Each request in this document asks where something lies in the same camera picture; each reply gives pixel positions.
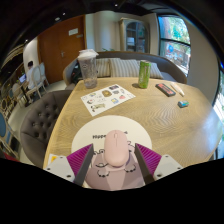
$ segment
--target cabinet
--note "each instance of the cabinet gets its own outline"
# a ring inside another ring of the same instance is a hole
[[[121,18],[121,51],[149,53],[149,28],[146,22]]]

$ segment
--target beige wall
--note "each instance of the beige wall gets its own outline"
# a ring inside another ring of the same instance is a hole
[[[159,54],[159,27],[156,13],[143,16],[144,20],[149,23],[150,32],[150,54]]]
[[[143,16],[112,11],[100,11],[86,15],[87,48],[95,51],[114,49],[120,51],[120,29],[118,21],[121,18],[146,21]]]
[[[195,86],[212,104],[219,79],[217,56],[203,34],[185,20],[191,42],[191,60],[187,84]]]
[[[29,61],[33,61],[33,67],[39,65],[38,52],[37,52],[37,38],[30,41],[23,49],[23,63],[25,72],[27,73],[27,64]]]

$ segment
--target window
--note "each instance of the window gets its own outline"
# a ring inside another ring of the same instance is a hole
[[[184,21],[175,16],[159,16],[160,56],[178,66],[187,76],[191,57],[190,37]]]

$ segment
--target green bottle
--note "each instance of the green bottle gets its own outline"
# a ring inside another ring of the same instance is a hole
[[[149,84],[151,63],[146,60],[140,61],[138,85],[142,89],[146,89]]]

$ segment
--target floor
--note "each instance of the floor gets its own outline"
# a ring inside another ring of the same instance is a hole
[[[53,83],[46,88],[47,92],[53,92],[53,91],[57,91],[57,90],[64,90],[66,87],[66,84],[64,82],[64,80]],[[36,96],[34,97],[34,102],[36,100],[39,99],[38,94],[36,94]],[[23,123],[23,120],[26,116],[26,114],[28,113],[29,110],[32,109],[33,104],[29,105],[28,107],[20,107],[19,104],[16,105],[16,107],[14,108],[8,123],[11,126],[12,130],[15,133],[15,136],[20,140],[20,127]],[[19,149],[19,157],[20,157],[20,161],[22,163],[26,163],[29,165],[34,165],[26,156],[26,154],[24,153],[23,149],[20,148]]]

